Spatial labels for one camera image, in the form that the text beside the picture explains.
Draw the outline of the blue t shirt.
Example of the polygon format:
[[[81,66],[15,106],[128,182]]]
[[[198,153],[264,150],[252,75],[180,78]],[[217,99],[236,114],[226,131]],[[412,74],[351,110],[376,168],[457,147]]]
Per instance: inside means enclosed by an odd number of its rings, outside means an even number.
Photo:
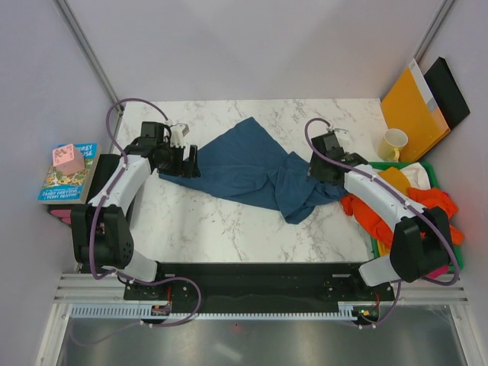
[[[309,163],[281,145],[252,117],[199,149],[199,178],[159,177],[216,198],[276,210],[301,223],[315,207],[340,201],[343,188],[309,176]]]

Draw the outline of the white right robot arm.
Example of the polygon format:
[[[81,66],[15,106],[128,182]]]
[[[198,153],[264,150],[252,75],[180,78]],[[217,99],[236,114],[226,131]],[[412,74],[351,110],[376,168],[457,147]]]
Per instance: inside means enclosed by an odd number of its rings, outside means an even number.
[[[305,139],[315,156],[343,169],[344,189],[366,203],[392,230],[390,254],[358,268],[349,281],[351,295],[367,300],[379,284],[421,278],[441,286],[452,286],[460,279],[460,268],[452,249],[447,214],[440,207],[428,209],[401,194],[380,177],[368,163],[350,166],[341,159],[324,155],[313,145],[308,132]]]

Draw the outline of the orange t shirt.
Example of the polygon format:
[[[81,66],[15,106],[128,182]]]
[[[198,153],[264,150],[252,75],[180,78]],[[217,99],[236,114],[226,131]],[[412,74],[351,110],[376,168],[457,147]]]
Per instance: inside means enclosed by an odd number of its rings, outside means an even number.
[[[458,212],[456,203],[447,193],[438,188],[422,190],[409,187],[406,192],[409,198],[427,208],[440,207],[448,215],[449,220]],[[387,248],[391,248],[392,230],[368,205],[353,194],[344,196],[340,203],[347,216],[353,216],[374,239],[382,242]]]

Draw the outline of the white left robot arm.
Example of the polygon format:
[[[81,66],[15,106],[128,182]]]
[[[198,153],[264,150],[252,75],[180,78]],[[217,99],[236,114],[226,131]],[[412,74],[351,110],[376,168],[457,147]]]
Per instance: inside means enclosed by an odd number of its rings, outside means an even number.
[[[186,146],[187,124],[169,126],[145,121],[140,136],[121,151],[119,163],[101,190],[71,211],[75,260],[95,278],[117,274],[142,281],[140,289],[151,300],[165,296],[167,281],[158,264],[134,247],[127,212],[143,183],[158,172],[176,178],[198,178],[197,146]]]

